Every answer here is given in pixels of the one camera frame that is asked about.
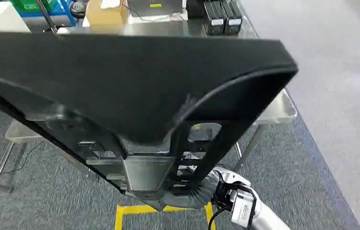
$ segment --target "metal frame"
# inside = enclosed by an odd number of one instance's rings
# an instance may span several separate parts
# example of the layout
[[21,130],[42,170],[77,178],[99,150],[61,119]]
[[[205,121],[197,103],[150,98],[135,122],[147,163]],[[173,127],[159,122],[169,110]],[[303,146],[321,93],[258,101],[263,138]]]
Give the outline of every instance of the metal frame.
[[[6,163],[8,162],[9,156],[12,152],[14,143],[9,141],[8,145],[6,146],[6,149],[3,153],[2,159],[0,160],[0,176],[3,172],[3,169],[5,168]],[[12,187],[4,186],[0,184],[0,191],[10,193],[12,191]]]

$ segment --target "metal pole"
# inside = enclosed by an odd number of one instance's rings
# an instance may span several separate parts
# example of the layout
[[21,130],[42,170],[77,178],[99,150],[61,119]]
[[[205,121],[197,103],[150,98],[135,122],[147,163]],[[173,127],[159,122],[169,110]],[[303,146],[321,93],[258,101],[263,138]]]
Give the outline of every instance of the metal pole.
[[260,139],[260,135],[268,129],[268,125],[258,125],[255,133],[253,134],[252,139],[250,139],[249,144],[247,145],[246,149],[244,150],[241,158],[233,168],[233,171],[237,173],[242,167],[243,164],[247,161],[250,153],[252,153],[253,148],[255,148],[256,143]]
[[51,20],[50,15],[48,14],[44,4],[41,2],[41,0],[35,0],[38,7],[40,8],[40,11],[43,13],[44,19],[47,21],[48,26],[50,26],[51,31],[53,32],[53,34],[57,34],[57,28],[56,25],[54,24],[53,20]]
[[236,144],[234,145],[235,147],[235,151],[238,154],[238,159],[242,158],[242,152],[241,152],[241,147],[239,147],[239,143],[236,142]]
[[5,149],[5,152],[3,154],[2,159],[0,160],[0,175],[2,174],[3,168],[5,167],[6,162],[8,161],[8,158],[12,152],[14,143],[9,141],[8,146]]

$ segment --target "yellow tape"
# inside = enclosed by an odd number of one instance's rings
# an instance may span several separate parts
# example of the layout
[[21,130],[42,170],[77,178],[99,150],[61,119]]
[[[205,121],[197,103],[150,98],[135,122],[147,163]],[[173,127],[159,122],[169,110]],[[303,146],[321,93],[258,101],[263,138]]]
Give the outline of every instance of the yellow tape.
[[116,214],[115,214],[115,230],[122,230],[122,219],[123,219],[123,211],[122,206],[116,206]]
[[160,3],[150,4],[150,8],[161,8],[162,5]]
[[[204,206],[205,213],[207,215],[207,222],[212,217],[212,205],[211,202],[208,202],[207,205]],[[192,208],[182,208],[182,207],[172,207],[166,206],[163,209],[163,212],[171,212],[171,211],[184,211],[184,210],[193,210]],[[115,230],[122,230],[122,221],[123,215],[125,214],[142,214],[142,213],[154,213],[157,212],[154,208],[148,205],[133,205],[133,206],[120,206],[116,205],[116,215],[115,215]],[[215,230],[215,223],[212,223],[212,230]]]
[[[211,219],[213,212],[212,212],[212,205],[211,202],[208,202],[207,205],[205,205],[205,214],[207,215],[207,223],[209,224],[209,220]],[[215,230],[215,222],[212,221],[211,230]]]

